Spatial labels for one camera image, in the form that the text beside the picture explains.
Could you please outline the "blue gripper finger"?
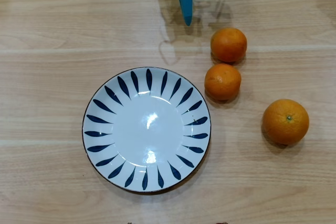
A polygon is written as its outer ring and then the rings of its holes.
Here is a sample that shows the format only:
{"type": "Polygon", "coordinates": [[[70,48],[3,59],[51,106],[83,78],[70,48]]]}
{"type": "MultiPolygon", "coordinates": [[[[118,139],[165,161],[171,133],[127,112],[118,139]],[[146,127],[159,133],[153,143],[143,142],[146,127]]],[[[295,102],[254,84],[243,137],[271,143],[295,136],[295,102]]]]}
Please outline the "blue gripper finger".
{"type": "Polygon", "coordinates": [[[193,18],[193,0],[187,0],[186,24],[190,25],[193,18]]]}
{"type": "Polygon", "coordinates": [[[180,6],[181,6],[181,11],[182,15],[185,21],[186,25],[190,24],[190,15],[189,15],[189,0],[179,0],[180,1],[180,6]]]}

